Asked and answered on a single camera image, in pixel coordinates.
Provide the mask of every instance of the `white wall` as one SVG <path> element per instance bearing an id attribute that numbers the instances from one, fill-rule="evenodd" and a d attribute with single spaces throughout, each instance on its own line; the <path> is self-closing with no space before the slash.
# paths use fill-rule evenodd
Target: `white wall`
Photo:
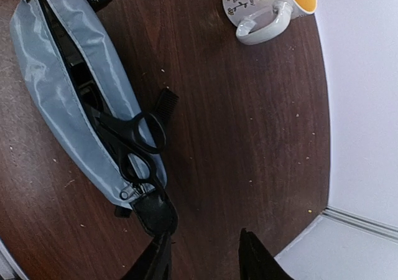
<path id="1" fill-rule="evenodd" d="M 318 0 L 330 205 L 398 226 L 398 0 Z"/>
<path id="2" fill-rule="evenodd" d="M 276 257 L 295 280 L 397 280 L 398 244 L 318 217 Z"/>

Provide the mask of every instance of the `black comb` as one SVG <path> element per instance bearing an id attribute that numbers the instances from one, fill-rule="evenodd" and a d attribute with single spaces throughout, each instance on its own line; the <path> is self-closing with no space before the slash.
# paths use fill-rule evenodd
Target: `black comb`
<path id="1" fill-rule="evenodd" d="M 171 116 L 173 115 L 174 109 L 178 103 L 178 95 L 171 90 L 164 88 L 160 92 L 159 98 L 157 99 L 154 112 L 162 120 L 163 125 L 167 127 Z"/>
<path id="2" fill-rule="evenodd" d="M 160 92 L 153 112 L 159 117 L 165 128 L 173 115 L 178 99 L 178 95 L 167 88 L 164 88 Z M 164 133 L 159 129 L 158 124 L 154 124 L 152 120 L 148 120 L 147 124 L 154 137 L 155 143 L 164 138 Z"/>

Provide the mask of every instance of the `scissor handle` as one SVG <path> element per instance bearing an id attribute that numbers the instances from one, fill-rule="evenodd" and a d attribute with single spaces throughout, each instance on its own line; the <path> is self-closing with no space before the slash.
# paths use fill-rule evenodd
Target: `scissor handle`
<path id="1" fill-rule="evenodd" d="M 131 182 L 133 184 L 150 184 L 153 187 L 155 187 L 156 190 L 159 191 L 160 196 L 162 199 L 165 197 L 165 190 L 163 188 L 162 183 L 160 182 L 158 176 L 157 176 L 157 166 L 153 158 L 151 158 L 150 155 L 148 154 L 141 154 L 140 152 L 135 152 L 133 153 L 135 156 L 137 156 L 144 164 L 148 167 L 149 170 L 149 176 L 146 178 L 140 178 L 136 174 L 136 171 L 134 170 L 133 166 L 131 165 L 130 159 L 128 154 L 123 153 L 119 155 L 119 171 L 120 174 L 124 179 L 126 179 L 128 182 Z"/>
<path id="2" fill-rule="evenodd" d="M 156 132 L 157 137 L 159 137 L 160 135 L 160 140 L 158 140 L 159 142 L 155 142 L 154 138 L 155 146 L 151 146 L 150 144 L 146 143 L 144 138 L 141 136 L 139 132 L 139 124 L 142 121 L 142 119 L 144 119 L 144 121 L 146 121 L 146 123 L 149 125 L 149 129 L 151 126 L 153 128 L 156 128 L 153 129 L 153 131 L 155 130 L 157 131 Z M 166 147 L 167 137 L 166 137 L 165 127 L 163 125 L 162 120 L 154 112 L 141 112 L 137 114 L 132 119 L 132 127 L 133 127 L 134 140 L 136 144 L 144 151 L 148 152 L 149 154 L 160 154 Z"/>

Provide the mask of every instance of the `zipper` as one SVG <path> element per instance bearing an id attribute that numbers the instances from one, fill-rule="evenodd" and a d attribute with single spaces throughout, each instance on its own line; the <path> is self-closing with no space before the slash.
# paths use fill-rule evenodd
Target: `zipper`
<path id="1" fill-rule="evenodd" d="M 69 36 L 64 26 L 62 26 L 61 22 L 57 19 L 48 2 L 46 0 L 39 0 L 39 4 L 41 6 L 52 38 L 57 45 L 58 51 L 60 52 L 63 63 L 67 69 L 68 76 L 72 81 L 73 88 L 80 103 L 82 105 L 84 103 L 89 104 L 91 107 L 97 109 L 100 112 L 112 115 L 109 105 L 104 99 L 101 90 L 98 88 L 98 85 L 96 84 L 95 79 L 87 66 L 87 63 L 85 62 L 85 59 L 78 50 L 78 47 Z M 115 150 L 96 132 L 95 128 L 93 127 L 93 122 L 86 113 L 85 107 L 83 107 L 83 110 L 86 114 L 86 117 L 88 118 L 88 121 L 91 124 L 94 133 L 98 136 L 102 145 L 108 151 L 109 155 L 116 165 L 118 160 Z M 138 194 L 138 196 L 141 196 L 146 192 L 146 189 L 142 184 L 133 184 L 128 182 L 127 180 L 124 181 L 127 182 L 129 185 L 124 188 L 120 194 L 120 198 L 122 200 L 127 200 L 131 198 L 134 194 Z M 129 198 L 126 198 L 126 195 L 122 195 L 122 193 L 128 191 L 131 192 L 129 193 Z"/>

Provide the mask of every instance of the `dark wood surface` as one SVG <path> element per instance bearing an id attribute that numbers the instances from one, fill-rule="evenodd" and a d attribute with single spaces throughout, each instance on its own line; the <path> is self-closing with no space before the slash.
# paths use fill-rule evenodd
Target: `dark wood surface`
<path id="1" fill-rule="evenodd" d="M 113 217 L 35 108 L 9 36 L 17 2 L 0 0 L 0 238 L 31 279 L 119 279 L 150 238 L 135 217 Z M 221 0 L 114 0 L 99 16 L 143 108 L 164 86 L 181 97 L 163 156 L 180 214 L 174 279 L 238 279 L 242 227 L 277 254 L 326 205 L 314 17 L 248 47 Z"/>

